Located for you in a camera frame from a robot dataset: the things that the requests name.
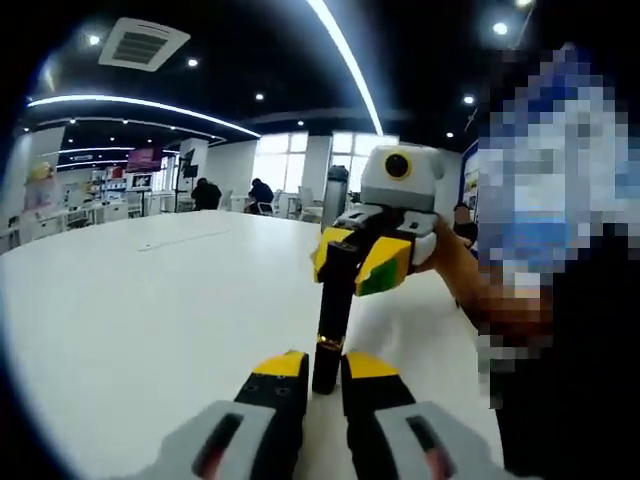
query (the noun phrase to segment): person sitting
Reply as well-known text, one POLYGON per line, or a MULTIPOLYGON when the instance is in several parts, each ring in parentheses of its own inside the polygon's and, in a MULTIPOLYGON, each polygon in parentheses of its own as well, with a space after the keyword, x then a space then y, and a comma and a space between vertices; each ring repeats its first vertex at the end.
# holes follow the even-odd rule
POLYGON ((453 209, 453 231, 456 235, 469 240, 469 246, 476 243, 478 225, 471 220, 471 212, 466 203, 460 202, 453 209))
POLYGON ((249 192, 251 203, 245 208, 245 213, 260 215, 265 212, 273 212, 271 208, 271 202, 273 202, 271 187, 259 178, 253 179, 251 187, 251 191, 249 192))
POLYGON ((217 185, 206 178, 198 179, 196 188, 191 192, 191 198, 196 202, 196 210, 217 210, 222 192, 217 185))

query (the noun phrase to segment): desk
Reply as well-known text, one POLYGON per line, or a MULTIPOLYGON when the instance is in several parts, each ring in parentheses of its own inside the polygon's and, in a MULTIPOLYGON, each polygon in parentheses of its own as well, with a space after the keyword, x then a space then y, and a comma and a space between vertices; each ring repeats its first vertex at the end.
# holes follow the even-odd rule
MULTIPOLYGON (((318 234, 313 224, 201 211, 73 230, 0 257, 15 383, 78 477, 139 472, 171 432, 233 399, 264 359, 291 348, 313 359, 318 234)), ((398 367, 417 400, 471 426, 501 464, 473 335, 429 272, 355 298, 345 348, 398 367)), ((356 478, 339 391, 310 400, 296 478, 356 478)))

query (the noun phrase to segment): black sleeve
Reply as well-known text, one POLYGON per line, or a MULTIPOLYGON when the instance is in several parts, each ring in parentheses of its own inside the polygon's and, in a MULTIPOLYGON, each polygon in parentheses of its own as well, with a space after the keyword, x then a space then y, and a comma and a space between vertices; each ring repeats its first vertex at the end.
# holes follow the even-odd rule
POLYGON ((637 416, 640 255, 625 226, 595 226, 592 235, 589 248, 567 252, 571 259, 543 277, 553 292, 548 347, 493 361, 504 464, 517 475, 588 478, 597 465, 620 478, 635 468, 636 444, 620 429, 633 430, 637 416))

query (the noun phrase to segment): ceiling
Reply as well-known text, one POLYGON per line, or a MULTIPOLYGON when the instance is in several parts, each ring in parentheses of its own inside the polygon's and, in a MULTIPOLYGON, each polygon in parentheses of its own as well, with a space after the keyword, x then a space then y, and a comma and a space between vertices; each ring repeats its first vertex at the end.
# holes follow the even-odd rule
MULTIPOLYGON (((516 1, 441 1, 428 6, 398 0, 324 3, 358 62, 384 133, 463 151, 474 139, 473 129, 465 132, 465 127, 476 107, 466 105, 463 97, 486 102, 489 85, 499 83, 510 68, 504 52, 517 43, 531 9, 518 8, 516 1), (493 32, 496 22, 508 26, 506 35, 493 32)), ((223 119, 258 134, 375 131, 345 61, 307 1, 183 0, 180 8, 166 5, 156 2, 149 8, 139 0, 104 3, 42 63, 33 76, 30 97, 100 94, 143 99, 223 119), (100 65, 103 45, 121 17, 166 25, 191 38, 155 72, 100 65), (100 43, 90 45, 90 35, 98 36, 100 43), (197 67, 189 67, 189 59, 196 59, 197 67), (258 93, 264 95, 262 101, 256 100, 258 93)), ((522 36, 522 51, 558 46, 561 36, 552 14, 538 3, 522 36)), ((68 126, 63 148, 153 144, 175 149, 193 136, 211 142, 255 138, 202 118, 113 102, 27 108, 17 130, 54 124, 68 126)), ((120 152, 108 155, 122 157, 120 152)), ((61 162, 72 161, 70 157, 61 162)))

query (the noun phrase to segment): robot camera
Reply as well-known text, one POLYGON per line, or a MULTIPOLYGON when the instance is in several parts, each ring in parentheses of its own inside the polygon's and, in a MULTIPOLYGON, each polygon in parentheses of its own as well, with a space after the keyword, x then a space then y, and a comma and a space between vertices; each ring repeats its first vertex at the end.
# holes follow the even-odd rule
POLYGON ((384 168, 389 176, 395 180, 401 180, 411 173, 409 160, 398 153, 393 153, 387 157, 384 168))

